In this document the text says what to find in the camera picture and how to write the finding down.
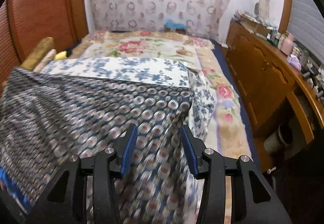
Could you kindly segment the grey window blind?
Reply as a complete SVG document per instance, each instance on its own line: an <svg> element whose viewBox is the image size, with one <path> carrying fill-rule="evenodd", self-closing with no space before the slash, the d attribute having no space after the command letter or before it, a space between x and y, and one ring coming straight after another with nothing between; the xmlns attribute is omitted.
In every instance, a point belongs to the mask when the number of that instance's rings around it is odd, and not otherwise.
<svg viewBox="0 0 324 224"><path fill-rule="evenodd" d="M292 0L287 30L323 61L323 16L313 0Z"/></svg>

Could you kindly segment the blue floral white blanket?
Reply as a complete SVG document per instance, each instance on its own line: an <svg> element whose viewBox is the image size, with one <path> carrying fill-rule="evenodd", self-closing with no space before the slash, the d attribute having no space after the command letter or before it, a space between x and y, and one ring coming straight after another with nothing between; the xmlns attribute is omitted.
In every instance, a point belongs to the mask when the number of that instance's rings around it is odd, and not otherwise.
<svg viewBox="0 0 324 224"><path fill-rule="evenodd" d="M186 63L163 58L77 58L50 61L42 74L107 78L144 84L188 88L192 92L189 127L193 135L205 140L215 109L214 93L203 73Z"/></svg>

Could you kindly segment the cream rolled pillow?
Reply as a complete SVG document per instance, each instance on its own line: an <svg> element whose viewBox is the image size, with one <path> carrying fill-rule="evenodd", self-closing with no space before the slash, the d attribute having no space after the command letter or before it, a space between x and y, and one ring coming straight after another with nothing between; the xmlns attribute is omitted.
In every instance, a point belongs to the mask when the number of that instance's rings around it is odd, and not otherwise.
<svg viewBox="0 0 324 224"><path fill-rule="evenodd" d="M41 72L43 68L51 61L54 60L56 56L56 50L51 49L42 59L41 61L36 65L36 67L33 69L34 72Z"/></svg>

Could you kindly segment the blue toy on headboard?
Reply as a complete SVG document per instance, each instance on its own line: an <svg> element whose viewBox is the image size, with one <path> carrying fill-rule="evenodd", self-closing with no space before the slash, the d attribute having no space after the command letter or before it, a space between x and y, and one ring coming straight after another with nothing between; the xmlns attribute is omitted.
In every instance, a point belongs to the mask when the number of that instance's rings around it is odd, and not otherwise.
<svg viewBox="0 0 324 224"><path fill-rule="evenodd" d="M170 29L170 30L183 30L186 31L187 27L185 24L182 23L176 23L171 19L167 19L167 21L164 24L164 27L166 29Z"/></svg>

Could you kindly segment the brown louvered wardrobe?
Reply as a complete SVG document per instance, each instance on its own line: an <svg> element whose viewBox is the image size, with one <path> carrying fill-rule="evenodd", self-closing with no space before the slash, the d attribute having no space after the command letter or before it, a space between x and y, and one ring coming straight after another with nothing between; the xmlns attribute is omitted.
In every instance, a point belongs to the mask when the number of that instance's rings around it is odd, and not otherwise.
<svg viewBox="0 0 324 224"><path fill-rule="evenodd" d="M88 34L84 0L4 0L1 5L1 83L46 37L61 52Z"/></svg>

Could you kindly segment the pink rose floral bedspread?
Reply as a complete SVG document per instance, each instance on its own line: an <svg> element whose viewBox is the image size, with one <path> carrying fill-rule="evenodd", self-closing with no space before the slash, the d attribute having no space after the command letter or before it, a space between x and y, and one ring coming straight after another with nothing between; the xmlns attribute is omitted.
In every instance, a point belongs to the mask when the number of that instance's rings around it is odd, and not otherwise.
<svg viewBox="0 0 324 224"><path fill-rule="evenodd" d="M215 109L206 138L207 146L224 156L251 155L248 143L248 119L234 86L225 76L210 40L176 32L89 33L67 49L68 58L144 57L180 61L198 74L215 97Z"/></svg>

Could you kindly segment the clutter pile on dresser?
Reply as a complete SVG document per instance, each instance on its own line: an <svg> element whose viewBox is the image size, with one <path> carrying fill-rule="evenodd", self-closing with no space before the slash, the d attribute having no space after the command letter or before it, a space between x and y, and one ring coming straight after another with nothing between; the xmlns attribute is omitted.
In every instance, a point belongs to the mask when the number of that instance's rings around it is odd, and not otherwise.
<svg viewBox="0 0 324 224"><path fill-rule="evenodd" d="M275 26L260 19L259 17L252 16L249 13L236 10L233 17L236 22L240 23L249 32L267 37L271 31L276 30Z"/></svg>

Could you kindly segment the navy circle-patterned silk garment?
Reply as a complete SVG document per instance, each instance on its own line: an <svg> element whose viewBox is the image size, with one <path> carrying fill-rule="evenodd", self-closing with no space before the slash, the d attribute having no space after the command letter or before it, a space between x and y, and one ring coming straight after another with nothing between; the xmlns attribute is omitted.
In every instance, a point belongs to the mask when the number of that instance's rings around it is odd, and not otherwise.
<svg viewBox="0 0 324 224"><path fill-rule="evenodd" d="M115 180L122 223L182 223L180 132L188 88L12 70L1 97L1 180L27 223L94 223L94 158L130 124L137 142Z"/></svg>

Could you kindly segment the yellow plush toy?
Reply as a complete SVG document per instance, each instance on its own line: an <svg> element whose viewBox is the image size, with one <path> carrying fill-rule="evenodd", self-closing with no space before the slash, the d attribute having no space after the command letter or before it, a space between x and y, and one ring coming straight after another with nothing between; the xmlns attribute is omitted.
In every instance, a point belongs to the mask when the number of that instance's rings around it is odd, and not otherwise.
<svg viewBox="0 0 324 224"><path fill-rule="evenodd" d="M64 59L67 59L68 56L67 56L67 51L62 51L60 53L57 53L55 56L54 56L54 60L57 61L57 60L64 60Z"/></svg>

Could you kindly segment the brown gold patterned cushion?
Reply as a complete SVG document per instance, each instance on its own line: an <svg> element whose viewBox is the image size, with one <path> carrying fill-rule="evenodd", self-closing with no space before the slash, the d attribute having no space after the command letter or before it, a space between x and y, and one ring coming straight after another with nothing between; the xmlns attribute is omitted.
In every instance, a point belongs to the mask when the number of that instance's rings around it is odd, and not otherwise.
<svg viewBox="0 0 324 224"><path fill-rule="evenodd" d="M37 44L37 46L35 46L33 51L20 66L27 70L33 70L46 56L46 54L54 48L54 38L46 37L44 39L41 39L41 41Z"/></svg>

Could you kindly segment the wooden dresser cabinet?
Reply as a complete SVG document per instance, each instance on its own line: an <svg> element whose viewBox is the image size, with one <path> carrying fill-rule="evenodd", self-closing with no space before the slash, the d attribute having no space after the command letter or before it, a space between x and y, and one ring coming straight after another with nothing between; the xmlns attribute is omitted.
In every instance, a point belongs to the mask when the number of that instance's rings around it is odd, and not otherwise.
<svg viewBox="0 0 324 224"><path fill-rule="evenodd" d="M285 155L271 155L264 148L280 125L290 125L294 155L323 134L323 106L301 73L286 56L232 20L226 43L227 65L239 89L252 126L262 171L278 165Z"/></svg>

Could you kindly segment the pink bottle on dresser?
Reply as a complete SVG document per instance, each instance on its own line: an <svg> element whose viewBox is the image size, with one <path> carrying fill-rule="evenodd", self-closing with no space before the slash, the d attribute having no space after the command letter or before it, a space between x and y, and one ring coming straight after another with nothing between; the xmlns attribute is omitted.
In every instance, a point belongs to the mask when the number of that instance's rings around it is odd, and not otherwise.
<svg viewBox="0 0 324 224"><path fill-rule="evenodd" d="M291 55L294 48L294 40L294 36L289 33L288 36L282 41L280 50L286 56Z"/></svg>

